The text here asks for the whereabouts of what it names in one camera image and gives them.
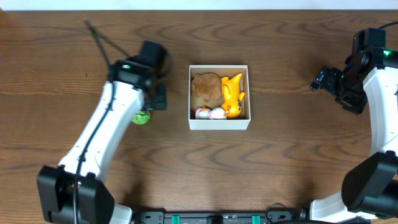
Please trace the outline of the green numbered dice ball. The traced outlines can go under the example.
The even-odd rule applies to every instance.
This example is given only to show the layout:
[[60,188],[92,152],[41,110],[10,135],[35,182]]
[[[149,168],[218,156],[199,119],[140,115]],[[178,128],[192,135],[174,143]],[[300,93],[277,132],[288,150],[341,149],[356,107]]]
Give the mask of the green numbered dice ball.
[[151,111],[142,110],[135,114],[135,116],[131,119],[134,124],[142,125],[146,124],[151,117]]

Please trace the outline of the brown plush toy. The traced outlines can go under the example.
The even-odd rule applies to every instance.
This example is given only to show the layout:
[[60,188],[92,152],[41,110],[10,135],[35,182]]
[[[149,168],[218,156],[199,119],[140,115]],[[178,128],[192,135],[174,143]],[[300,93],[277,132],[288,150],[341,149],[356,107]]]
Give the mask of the brown plush toy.
[[221,106],[224,102],[221,84],[221,77],[216,73],[195,74],[190,87],[191,109]]

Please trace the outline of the white cardboard box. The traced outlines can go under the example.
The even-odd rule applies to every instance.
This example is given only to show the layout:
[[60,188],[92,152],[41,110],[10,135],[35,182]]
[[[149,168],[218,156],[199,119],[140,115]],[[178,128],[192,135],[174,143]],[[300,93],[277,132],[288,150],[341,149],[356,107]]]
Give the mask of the white cardboard box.
[[[195,119],[196,110],[190,106],[191,81],[197,73],[216,73],[221,78],[230,77],[242,73],[240,90],[245,92],[242,101],[242,112],[237,118],[224,120]],[[189,100],[188,100],[188,123],[191,130],[245,130],[251,121],[251,102],[249,94],[248,67],[246,65],[191,65],[189,66]]]

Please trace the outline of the white pink duck toy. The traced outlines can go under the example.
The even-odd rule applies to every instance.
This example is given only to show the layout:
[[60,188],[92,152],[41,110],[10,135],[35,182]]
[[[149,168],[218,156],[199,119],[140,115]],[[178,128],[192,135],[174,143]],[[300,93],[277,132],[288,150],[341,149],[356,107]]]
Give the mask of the white pink duck toy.
[[222,107],[215,109],[209,108],[199,108],[195,112],[195,119],[205,119],[205,120],[224,120],[227,119],[228,112]]

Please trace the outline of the yellow rubber duck toy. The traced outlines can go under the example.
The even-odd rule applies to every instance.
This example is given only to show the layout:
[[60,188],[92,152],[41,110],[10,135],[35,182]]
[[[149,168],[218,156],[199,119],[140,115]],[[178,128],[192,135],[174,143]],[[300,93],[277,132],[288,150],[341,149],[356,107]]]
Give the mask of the yellow rubber duck toy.
[[242,101],[245,92],[240,90],[240,81],[243,77],[242,73],[235,75],[233,78],[223,77],[221,79],[222,93],[224,103],[221,107],[226,111],[229,119],[237,118],[242,112]]

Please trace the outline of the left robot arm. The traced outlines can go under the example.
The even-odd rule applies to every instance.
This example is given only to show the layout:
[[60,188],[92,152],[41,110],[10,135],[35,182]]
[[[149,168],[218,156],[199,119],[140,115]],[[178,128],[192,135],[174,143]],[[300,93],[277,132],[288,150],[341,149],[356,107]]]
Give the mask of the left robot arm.
[[136,113],[153,109],[165,87],[165,61],[132,57],[109,66],[98,105],[57,167],[43,166],[37,187],[49,223],[131,223],[132,208],[115,202],[105,186],[114,153]]

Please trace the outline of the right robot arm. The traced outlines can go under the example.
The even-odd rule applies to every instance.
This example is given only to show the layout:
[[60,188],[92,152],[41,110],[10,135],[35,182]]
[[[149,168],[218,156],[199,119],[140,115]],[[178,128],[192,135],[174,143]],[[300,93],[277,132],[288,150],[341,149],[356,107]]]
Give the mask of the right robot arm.
[[346,68],[323,67],[311,89],[324,89],[343,108],[359,114],[369,105],[371,151],[350,170],[341,190],[310,204],[309,219],[342,223],[356,217],[397,217],[397,51],[355,47]]

